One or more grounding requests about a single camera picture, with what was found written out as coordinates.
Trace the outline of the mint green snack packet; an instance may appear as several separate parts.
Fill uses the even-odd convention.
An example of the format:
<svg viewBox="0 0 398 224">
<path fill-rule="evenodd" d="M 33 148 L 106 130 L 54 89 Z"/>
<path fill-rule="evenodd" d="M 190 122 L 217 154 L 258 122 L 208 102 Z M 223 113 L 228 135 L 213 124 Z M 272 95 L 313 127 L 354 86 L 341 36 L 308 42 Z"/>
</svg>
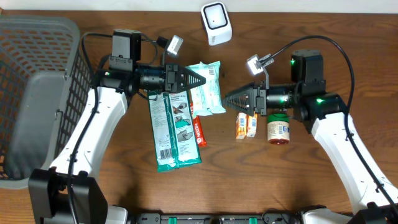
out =
<svg viewBox="0 0 398 224">
<path fill-rule="evenodd" d="M 193 117 L 211 116 L 225 113 L 221 103 L 221 91 L 219 84 L 221 62 L 204 64 L 202 62 L 190 65 L 187 68 L 206 78 L 206 83 L 190 90 Z"/>
</svg>

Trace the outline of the red stick sachet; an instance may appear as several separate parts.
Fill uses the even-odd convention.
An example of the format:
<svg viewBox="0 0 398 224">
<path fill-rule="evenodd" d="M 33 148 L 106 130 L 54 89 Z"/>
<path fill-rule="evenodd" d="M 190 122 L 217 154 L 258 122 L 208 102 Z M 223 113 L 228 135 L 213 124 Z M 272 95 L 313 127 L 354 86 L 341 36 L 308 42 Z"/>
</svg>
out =
<svg viewBox="0 0 398 224">
<path fill-rule="evenodd" d="M 195 132 L 195 137 L 197 140 L 198 147 L 206 147 L 207 143 L 203 134 L 203 130 L 201 127 L 201 122 L 199 116 L 195 116 L 193 114 L 193 103 L 190 103 L 190 110 L 192 114 L 192 120 L 193 120 L 193 128 Z"/>
</svg>

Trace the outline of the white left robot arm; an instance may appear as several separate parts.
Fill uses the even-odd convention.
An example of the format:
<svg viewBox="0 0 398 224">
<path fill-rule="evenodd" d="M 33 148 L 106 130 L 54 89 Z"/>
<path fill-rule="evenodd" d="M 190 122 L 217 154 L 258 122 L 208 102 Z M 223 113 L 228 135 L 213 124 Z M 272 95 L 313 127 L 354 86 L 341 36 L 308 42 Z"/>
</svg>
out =
<svg viewBox="0 0 398 224">
<path fill-rule="evenodd" d="M 34 170 L 28 181 L 36 223 L 134 223 L 126 208 L 110 205 L 98 182 L 101 163 L 115 127 L 125 115 L 128 98 L 147 92 L 147 100 L 161 93 L 181 93 L 206 80 L 175 63 L 141 63 L 138 30 L 116 29 L 108 68 L 90 70 L 91 89 L 72 136 L 48 169 Z"/>
</svg>

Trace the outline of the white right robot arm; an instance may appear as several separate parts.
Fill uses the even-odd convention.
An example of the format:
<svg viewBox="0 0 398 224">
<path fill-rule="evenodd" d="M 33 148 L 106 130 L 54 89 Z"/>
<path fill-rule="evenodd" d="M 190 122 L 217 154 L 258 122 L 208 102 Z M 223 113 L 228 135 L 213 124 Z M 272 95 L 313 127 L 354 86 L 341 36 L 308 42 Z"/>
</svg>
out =
<svg viewBox="0 0 398 224">
<path fill-rule="evenodd" d="M 347 191 L 353 216 L 324 206 L 306 208 L 290 223 L 397 223 L 397 188 L 383 174 L 337 93 L 326 92 L 323 57 L 317 50 L 292 53 L 290 84 L 268 80 L 228 93 L 223 104 L 250 116 L 268 110 L 292 109 L 296 120 L 322 146 Z"/>
</svg>

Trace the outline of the green white package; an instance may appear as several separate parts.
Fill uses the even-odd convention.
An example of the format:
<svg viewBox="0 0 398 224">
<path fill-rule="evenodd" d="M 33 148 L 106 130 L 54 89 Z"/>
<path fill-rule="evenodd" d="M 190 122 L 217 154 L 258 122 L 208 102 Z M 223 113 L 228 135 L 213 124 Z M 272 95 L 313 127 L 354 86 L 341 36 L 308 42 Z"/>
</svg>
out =
<svg viewBox="0 0 398 224">
<path fill-rule="evenodd" d="M 152 91 L 148 98 L 157 171 L 200 164 L 188 93 Z"/>
</svg>

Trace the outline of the orange small box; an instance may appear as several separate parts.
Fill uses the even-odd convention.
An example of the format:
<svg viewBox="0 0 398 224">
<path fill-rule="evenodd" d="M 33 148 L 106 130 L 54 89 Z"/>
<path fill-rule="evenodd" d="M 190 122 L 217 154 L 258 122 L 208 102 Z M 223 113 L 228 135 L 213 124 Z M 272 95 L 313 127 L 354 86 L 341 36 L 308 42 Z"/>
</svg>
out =
<svg viewBox="0 0 398 224">
<path fill-rule="evenodd" d="M 257 131 L 257 114 L 247 116 L 246 137 L 253 138 Z"/>
<path fill-rule="evenodd" d="M 247 114 L 239 113 L 236 118 L 236 139 L 244 139 L 247 135 Z"/>
</svg>

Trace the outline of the green lid jar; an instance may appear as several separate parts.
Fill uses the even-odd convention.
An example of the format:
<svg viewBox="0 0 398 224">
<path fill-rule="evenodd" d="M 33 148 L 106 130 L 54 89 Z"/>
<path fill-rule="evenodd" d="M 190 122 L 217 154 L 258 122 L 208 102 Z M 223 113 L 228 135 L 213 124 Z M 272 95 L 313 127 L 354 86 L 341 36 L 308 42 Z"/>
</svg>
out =
<svg viewBox="0 0 398 224">
<path fill-rule="evenodd" d="M 290 142 L 289 116 L 287 114 L 274 113 L 267 117 L 267 140 L 270 144 L 288 144 Z"/>
</svg>

